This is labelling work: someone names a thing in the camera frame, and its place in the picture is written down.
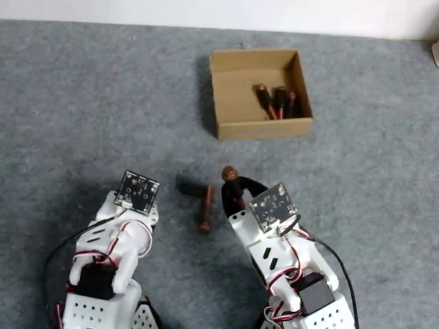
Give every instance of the open cardboard box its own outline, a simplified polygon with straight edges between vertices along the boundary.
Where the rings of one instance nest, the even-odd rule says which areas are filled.
[[[304,135],[313,122],[302,68],[295,49],[214,51],[211,54],[217,137],[259,139]],[[265,84],[294,91],[300,117],[270,120],[259,105],[254,86]]]

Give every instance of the perforated plate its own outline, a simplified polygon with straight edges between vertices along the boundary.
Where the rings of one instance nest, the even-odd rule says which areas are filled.
[[[304,317],[300,329],[354,329],[354,319],[341,293],[334,293],[335,301],[321,310]]]
[[[156,320],[147,304],[141,304],[134,314],[132,329],[158,329]]]
[[[149,214],[160,183],[131,171],[125,171],[115,204]]]
[[[283,183],[279,183],[258,195],[248,204],[264,233],[273,223],[283,223],[297,214]]]

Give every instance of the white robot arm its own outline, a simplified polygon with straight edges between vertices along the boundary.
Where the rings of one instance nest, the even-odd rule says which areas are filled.
[[[139,176],[134,173],[126,173],[124,180],[139,184]],[[147,195],[146,186],[141,190],[142,196]],[[155,196],[158,185],[153,188],[155,191],[150,195]],[[147,212],[133,208],[136,205],[130,197],[131,189],[134,190],[128,187],[125,194],[109,192],[89,227],[103,224],[78,239],[64,314],[62,319],[57,315],[59,328],[160,328],[157,314],[142,295],[140,285],[132,279],[138,258],[151,250],[158,211],[154,200]]]
[[[283,184],[273,188],[223,171],[223,207],[270,297],[258,329],[354,329],[338,278],[300,229],[300,214]],[[253,200],[245,205],[244,189]]]
[[[354,320],[348,304],[344,296],[337,291],[337,276],[323,259],[315,243],[307,239],[307,233],[302,231],[298,224],[285,236],[279,236],[276,230],[263,233],[253,214],[245,210],[230,216],[228,221],[270,292],[268,306],[264,308],[265,320],[261,329],[354,329]],[[284,222],[282,227],[286,228],[292,221],[293,219]],[[302,300],[294,289],[294,281],[298,281],[306,273],[321,273],[333,293],[334,300],[316,312],[304,316]]]

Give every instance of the red wire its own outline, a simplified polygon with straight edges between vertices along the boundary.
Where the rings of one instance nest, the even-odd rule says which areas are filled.
[[[61,306],[60,301],[55,303],[55,318],[56,318],[57,329],[62,329],[60,306]]]
[[[268,283],[268,290],[270,290],[270,293],[271,293],[272,295],[273,295],[273,293],[271,292],[272,285],[273,285],[273,284],[274,284],[274,283],[275,283],[275,282],[276,282],[281,276],[284,276],[286,273],[293,272],[293,271],[298,271],[298,273],[299,273],[299,272],[300,272],[300,269],[297,268],[297,267],[288,267],[288,268],[286,268],[286,269],[280,271],[279,273],[277,273],[277,274],[275,275],[275,277],[272,278],[272,279],[270,280],[270,282]]]
[[[105,254],[105,253],[103,253],[103,252],[99,252],[99,251],[97,251],[97,250],[86,250],[86,251],[83,251],[83,252],[77,252],[77,253],[75,254],[75,256],[73,256],[73,257],[76,257],[76,256],[83,256],[83,255],[93,255],[93,254],[99,254],[101,257],[103,257],[103,259],[99,259],[99,260],[96,259],[96,258],[93,258],[93,260],[94,260],[95,262],[97,262],[97,263],[103,263],[103,262],[105,262],[106,260],[109,260],[112,266],[117,267],[116,264],[115,264],[115,262],[113,261],[113,259],[111,259],[111,257],[110,257],[108,254]]]

